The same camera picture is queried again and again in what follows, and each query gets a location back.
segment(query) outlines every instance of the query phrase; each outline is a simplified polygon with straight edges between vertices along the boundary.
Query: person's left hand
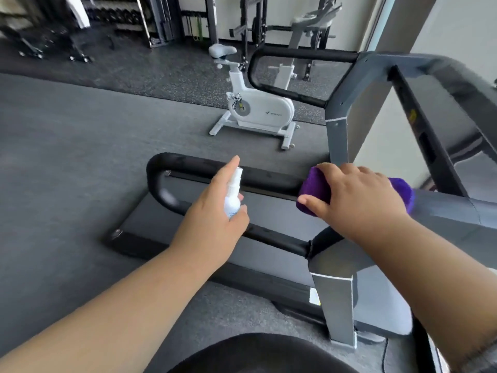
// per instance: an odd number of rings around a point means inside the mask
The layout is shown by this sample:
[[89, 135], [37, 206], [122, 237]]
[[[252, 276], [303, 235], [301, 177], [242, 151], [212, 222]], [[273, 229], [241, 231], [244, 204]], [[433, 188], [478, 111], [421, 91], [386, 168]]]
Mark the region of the person's left hand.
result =
[[246, 205], [231, 219], [224, 213], [228, 181], [239, 163], [240, 158], [234, 156], [217, 172], [189, 208], [171, 242], [171, 246], [192, 249], [194, 254], [206, 259], [205, 263], [212, 262], [215, 269], [226, 263], [249, 224]]

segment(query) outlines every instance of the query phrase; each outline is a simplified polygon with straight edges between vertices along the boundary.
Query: gray floor mat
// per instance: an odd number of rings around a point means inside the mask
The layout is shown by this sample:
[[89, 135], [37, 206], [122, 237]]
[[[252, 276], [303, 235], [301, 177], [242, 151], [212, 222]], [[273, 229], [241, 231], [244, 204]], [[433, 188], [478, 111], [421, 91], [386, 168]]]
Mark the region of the gray floor mat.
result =
[[[326, 156], [324, 127], [304, 124], [296, 147], [208, 129], [222, 110], [0, 74], [0, 356], [126, 276], [142, 262], [101, 239], [145, 190], [145, 165], [171, 151], [303, 176]], [[380, 372], [384, 344], [334, 348], [319, 327], [262, 298], [207, 283], [147, 372], [165, 372], [221, 339], [251, 331], [307, 339], [359, 372]], [[416, 372], [410, 338], [392, 340], [388, 370]]]
[[[71, 62], [60, 53], [47, 55], [44, 60], [22, 58], [13, 46], [1, 40], [0, 72], [227, 108], [229, 69], [216, 69], [205, 49], [188, 43], [149, 49], [143, 42], [126, 37], [116, 38], [116, 42], [115, 51], [104, 43], [86, 48], [95, 62], [85, 64]], [[258, 76], [262, 82], [272, 83], [276, 69], [267, 65], [278, 64], [279, 60], [261, 61]], [[346, 63], [316, 62], [312, 80], [292, 80], [289, 89], [327, 99], [348, 67]], [[323, 110], [300, 102], [295, 102], [294, 119], [324, 124]]]

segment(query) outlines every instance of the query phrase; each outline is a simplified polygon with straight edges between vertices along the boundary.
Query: person's right hand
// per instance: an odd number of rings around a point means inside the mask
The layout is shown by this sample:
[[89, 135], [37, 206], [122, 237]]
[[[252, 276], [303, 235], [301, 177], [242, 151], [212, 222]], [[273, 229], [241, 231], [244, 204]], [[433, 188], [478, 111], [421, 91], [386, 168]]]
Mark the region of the person's right hand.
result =
[[311, 195], [297, 199], [340, 235], [360, 243], [378, 228], [398, 218], [408, 217], [406, 206], [383, 174], [344, 163], [317, 165], [332, 190], [330, 204]]

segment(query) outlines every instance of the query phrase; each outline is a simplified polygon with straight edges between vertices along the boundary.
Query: black pants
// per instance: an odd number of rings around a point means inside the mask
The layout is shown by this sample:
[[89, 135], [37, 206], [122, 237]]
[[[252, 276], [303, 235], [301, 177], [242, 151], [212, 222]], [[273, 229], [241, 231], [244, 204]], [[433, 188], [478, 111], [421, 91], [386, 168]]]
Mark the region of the black pants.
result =
[[357, 373], [314, 344], [292, 336], [242, 334], [195, 353], [169, 373]]

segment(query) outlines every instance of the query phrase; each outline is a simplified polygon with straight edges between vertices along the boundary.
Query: black handlebar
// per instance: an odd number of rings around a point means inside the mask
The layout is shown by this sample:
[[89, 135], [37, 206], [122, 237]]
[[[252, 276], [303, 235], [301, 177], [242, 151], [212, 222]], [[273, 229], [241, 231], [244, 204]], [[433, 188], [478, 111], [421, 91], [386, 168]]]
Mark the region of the black handlebar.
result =
[[[173, 194], [162, 186], [161, 179], [164, 172], [168, 170], [176, 171], [210, 180], [222, 166], [224, 166], [223, 162], [197, 157], [183, 156], [175, 153], [157, 154], [147, 164], [147, 183], [150, 194], [165, 208], [184, 216], [191, 203], [176, 199]], [[244, 175], [242, 176], [240, 185], [289, 196], [297, 196], [302, 185], [302, 180], [289, 175], [270, 173], [260, 169], [244, 168]], [[309, 242], [254, 224], [248, 225], [243, 236], [302, 257], [308, 257], [310, 252]]]
[[263, 56], [277, 56], [280, 58], [295, 58], [295, 59], [311, 59], [311, 60], [323, 60], [327, 62], [351, 62], [355, 63], [359, 54], [352, 51], [342, 51], [339, 49], [326, 49], [314, 51], [312, 49], [295, 49], [295, 48], [283, 48], [283, 47], [270, 47], [261, 46], [252, 55], [250, 64], [248, 66], [248, 81], [251, 85], [261, 91], [266, 93], [271, 93], [274, 95], [279, 95], [280, 97], [285, 97], [292, 99], [294, 101], [299, 101], [303, 103], [310, 104], [312, 106], [317, 106], [320, 108], [325, 108], [326, 100], [310, 97], [308, 95], [299, 94], [294, 91], [281, 89], [279, 87], [274, 87], [272, 85], [260, 83], [255, 77], [254, 72], [259, 59]]

